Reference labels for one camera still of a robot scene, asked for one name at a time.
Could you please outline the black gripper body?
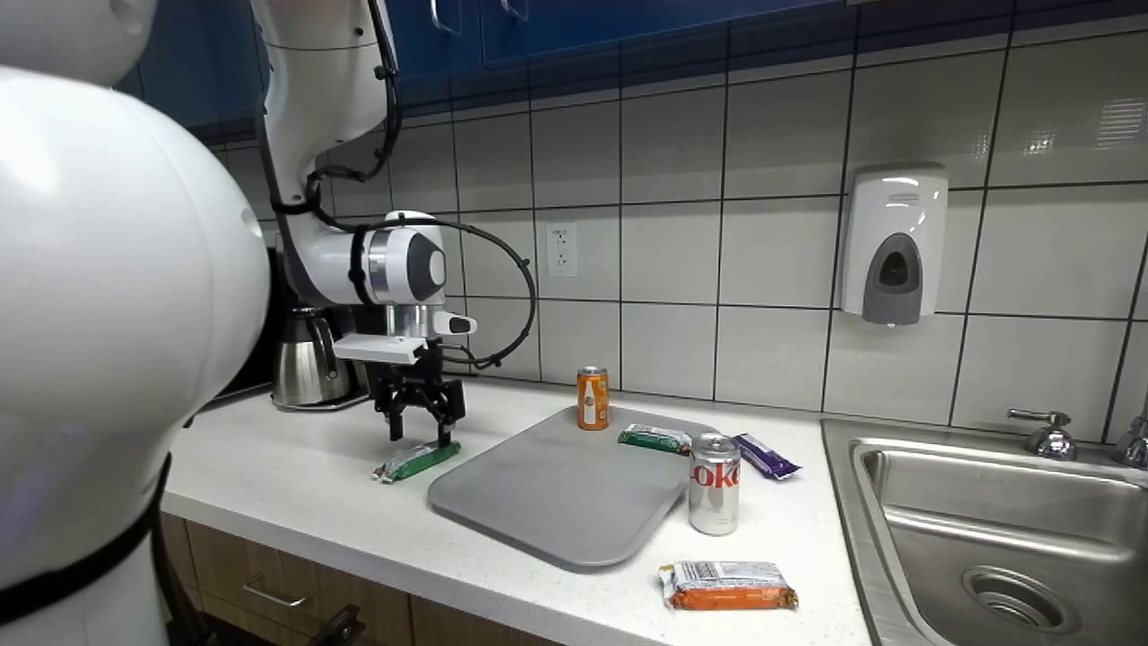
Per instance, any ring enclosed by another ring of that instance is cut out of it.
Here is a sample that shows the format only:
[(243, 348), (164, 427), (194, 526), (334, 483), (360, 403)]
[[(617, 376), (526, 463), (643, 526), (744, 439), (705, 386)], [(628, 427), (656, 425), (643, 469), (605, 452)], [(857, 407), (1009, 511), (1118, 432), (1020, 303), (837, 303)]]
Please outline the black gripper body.
[(438, 362), (369, 362), (365, 382), (385, 417), (398, 417), (405, 407), (420, 407), (440, 425), (457, 425), (465, 414), (463, 385), (457, 376), (446, 376)]

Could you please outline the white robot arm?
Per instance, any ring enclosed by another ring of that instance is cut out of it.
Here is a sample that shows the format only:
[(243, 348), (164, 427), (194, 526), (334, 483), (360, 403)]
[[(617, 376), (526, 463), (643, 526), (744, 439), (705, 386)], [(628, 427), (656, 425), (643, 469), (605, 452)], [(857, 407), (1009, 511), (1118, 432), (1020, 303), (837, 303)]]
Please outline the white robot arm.
[(465, 414), (463, 385), (440, 376), (440, 340), (465, 336), (469, 315), (446, 307), (450, 256), (427, 212), (389, 212), (378, 226), (323, 219), (323, 179), (369, 179), (369, 167), (323, 164), (323, 154), (385, 130), (378, 163), (398, 130), (398, 51), (385, 0), (250, 0), (270, 60), (261, 163), (279, 222), (283, 274), (313, 307), (361, 306), (385, 330), (334, 340), (337, 358), (365, 366), (369, 396), (390, 439), (403, 414), (435, 417), (446, 450)]

